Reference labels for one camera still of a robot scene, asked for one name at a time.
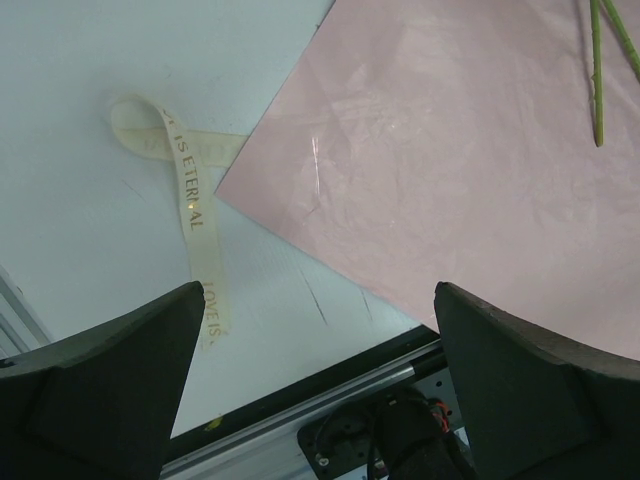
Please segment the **left aluminium frame post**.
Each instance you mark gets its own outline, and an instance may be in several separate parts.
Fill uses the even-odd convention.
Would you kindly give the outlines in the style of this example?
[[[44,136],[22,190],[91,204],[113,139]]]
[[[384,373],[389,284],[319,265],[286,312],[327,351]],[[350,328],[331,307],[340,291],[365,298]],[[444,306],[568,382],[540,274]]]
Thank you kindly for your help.
[[[49,345],[50,333],[4,268],[1,268],[0,288],[1,358]]]

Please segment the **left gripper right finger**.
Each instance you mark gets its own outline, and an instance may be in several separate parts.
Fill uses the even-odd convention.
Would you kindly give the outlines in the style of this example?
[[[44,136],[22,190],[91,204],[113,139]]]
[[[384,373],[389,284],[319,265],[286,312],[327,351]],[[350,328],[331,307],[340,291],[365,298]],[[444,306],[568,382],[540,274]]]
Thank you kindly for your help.
[[[638,361],[452,283],[437,285],[434,308],[480,478],[638,478]]]

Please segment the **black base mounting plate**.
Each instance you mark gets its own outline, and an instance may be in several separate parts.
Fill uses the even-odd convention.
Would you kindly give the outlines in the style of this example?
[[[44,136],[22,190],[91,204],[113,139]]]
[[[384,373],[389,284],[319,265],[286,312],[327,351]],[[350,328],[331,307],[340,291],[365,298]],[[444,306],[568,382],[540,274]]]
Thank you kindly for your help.
[[[416,327],[246,406],[220,414],[173,439],[165,465],[435,341],[440,342],[435,332]],[[437,358],[413,361],[411,365],[416,368],[414,378],[348,401],[298,430],[298,445],[316,475],[314,479],[364,479],[369,470],[375,477],[385,478],[384,462],[378,452],[370,449],[371,428],[378,410],[396,405],[403,391],[429,409],[436,423],[457,440],[461,450],[468,449],[443,349]]]

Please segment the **aluminium extrusion rail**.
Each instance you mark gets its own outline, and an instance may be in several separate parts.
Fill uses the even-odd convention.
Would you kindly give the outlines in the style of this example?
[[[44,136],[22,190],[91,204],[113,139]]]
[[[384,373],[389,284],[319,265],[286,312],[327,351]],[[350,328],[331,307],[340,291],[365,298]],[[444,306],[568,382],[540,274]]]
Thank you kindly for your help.
[[[297,441],[304,425],[355,401],[416,376],[413,361],[442,353],[439,341],[317,395],[166,464],[162,479],[314,479]]]

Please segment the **cream printed ribbon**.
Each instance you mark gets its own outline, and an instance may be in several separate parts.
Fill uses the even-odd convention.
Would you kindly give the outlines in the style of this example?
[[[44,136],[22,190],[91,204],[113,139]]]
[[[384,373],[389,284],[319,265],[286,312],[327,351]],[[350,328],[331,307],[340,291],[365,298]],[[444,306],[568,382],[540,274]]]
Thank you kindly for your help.
[[[231,326],[231,304],[218,234],[216,183],[210,170],[228,169],[247,137],[190,130],[170,110],[135,94],[123,95],[112,103],[110,125],[125,149],[174,167],[190,274],[204,289],[205,310],[199,341],[201,348],[208,350]]]

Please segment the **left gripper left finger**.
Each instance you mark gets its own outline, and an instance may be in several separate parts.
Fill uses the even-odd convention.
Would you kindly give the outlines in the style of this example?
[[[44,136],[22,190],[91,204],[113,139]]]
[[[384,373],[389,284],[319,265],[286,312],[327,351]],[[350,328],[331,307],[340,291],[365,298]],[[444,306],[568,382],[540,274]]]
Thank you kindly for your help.
[[[158,478],[203,314],[194,281],[2,360],[2,478]]]

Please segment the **pink flowers with green leaves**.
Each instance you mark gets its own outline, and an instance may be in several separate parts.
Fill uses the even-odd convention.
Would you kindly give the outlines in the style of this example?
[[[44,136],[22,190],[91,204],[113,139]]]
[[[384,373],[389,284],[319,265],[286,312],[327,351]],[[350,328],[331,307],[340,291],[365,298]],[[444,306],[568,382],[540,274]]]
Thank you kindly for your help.
[[[600,11],[604,10],[607,14],[612,29],[619,41],[624,55],[636,77],[639,79],[639,53],[634,45],[633,39],[629,34],[623,18],[618,11],[613,0],[590,0],[590,28],[591,28],[591,46],[592,46],[592,66],[593,72],[591,81],[593,85],[593,130],[594,141],[597,147],[604,144],[604,83],[602,70],[602,35]]]

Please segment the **purple wrapping paper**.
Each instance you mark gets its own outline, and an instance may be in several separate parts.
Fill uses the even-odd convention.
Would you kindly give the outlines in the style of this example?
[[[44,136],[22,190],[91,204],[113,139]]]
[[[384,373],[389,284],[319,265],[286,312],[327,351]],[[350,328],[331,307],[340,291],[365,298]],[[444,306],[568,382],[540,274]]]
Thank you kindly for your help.
[[[585,1],[338,1],[220,199],[433,325],[448,281],[639,355],[639,82]]]

